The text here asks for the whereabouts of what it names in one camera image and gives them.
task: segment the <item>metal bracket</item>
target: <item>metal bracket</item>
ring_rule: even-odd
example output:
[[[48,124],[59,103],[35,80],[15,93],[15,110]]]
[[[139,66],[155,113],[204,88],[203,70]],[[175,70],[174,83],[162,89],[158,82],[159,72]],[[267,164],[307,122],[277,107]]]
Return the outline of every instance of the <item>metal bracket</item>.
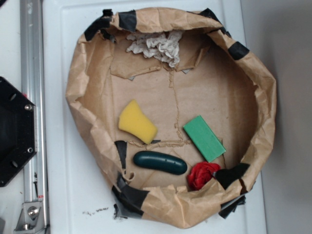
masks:
[[[41,201],[23,203],[14,234],[35,234],[44,228]]]

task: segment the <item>sponge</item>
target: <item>sponge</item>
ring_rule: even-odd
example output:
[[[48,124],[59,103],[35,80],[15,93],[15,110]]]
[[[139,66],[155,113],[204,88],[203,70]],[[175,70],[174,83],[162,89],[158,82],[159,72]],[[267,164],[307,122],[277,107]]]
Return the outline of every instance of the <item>sponge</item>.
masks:
[[[226,152],[225,148],[201,116],[183,126],[198,150],[208,162]]]
[[[142,113],[135,99],[121,112],[118,127],[135,135],[145,144],[150,144],[157,134],[157,127]]]

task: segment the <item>bolt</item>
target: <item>bolt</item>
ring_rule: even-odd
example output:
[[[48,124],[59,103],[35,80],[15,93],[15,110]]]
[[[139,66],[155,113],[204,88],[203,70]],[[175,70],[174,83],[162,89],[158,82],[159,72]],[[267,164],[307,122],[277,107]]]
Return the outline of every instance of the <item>bolt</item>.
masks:
[[[35,207],[35,206],[32,206],[32,207],[30,207],[30,208],[28,209],[28,215],[29,215],[30,217],[34,217],[35,215],[38,215],[38,213],[39,213],[39,210],[38,210],[38,208]]]
[[[31,111],[32,109],[33,109],[33,106],[30,105],[30,104],[27,104],[27,105],[25,106],[25,110],[26,110],[26,111]]]
[[[23,230],[29,230],[29,229],[30,229],[30,224],[29,223],[23,224]]]

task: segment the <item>green block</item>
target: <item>green block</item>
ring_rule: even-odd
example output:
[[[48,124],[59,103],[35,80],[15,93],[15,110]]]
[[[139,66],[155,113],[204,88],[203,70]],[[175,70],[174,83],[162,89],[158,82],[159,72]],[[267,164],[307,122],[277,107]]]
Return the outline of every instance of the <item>green block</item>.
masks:
[[[208,162],[212,162],[226,152],[226,149],[201,116],[193,118],[183,128]]]

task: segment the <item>paper bag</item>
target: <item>paper bag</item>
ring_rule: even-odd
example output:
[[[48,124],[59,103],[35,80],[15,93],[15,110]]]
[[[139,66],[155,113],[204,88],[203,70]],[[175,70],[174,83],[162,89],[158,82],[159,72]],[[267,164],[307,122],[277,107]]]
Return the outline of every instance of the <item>paper bag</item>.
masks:
[[[174,68],[126,52],[131,33],[172,30],[184,31]],[[218,212],[226,217],[244,202],[273,148],[275,79],[209,9],[195,14],[146,8],[116,15],[104,10],[78,39],[66,98],[122,216],[179,228]],[[132,99],[158,128],[151,144],[118,129],[118,116]],[[191,191],[186,176],[204,158],[183,125],[197,115],[227,151],[215,161],[223,169],[201,190]],[[172,175],[140,168],[132,160],[142,150],[179,157],[188,170]]]

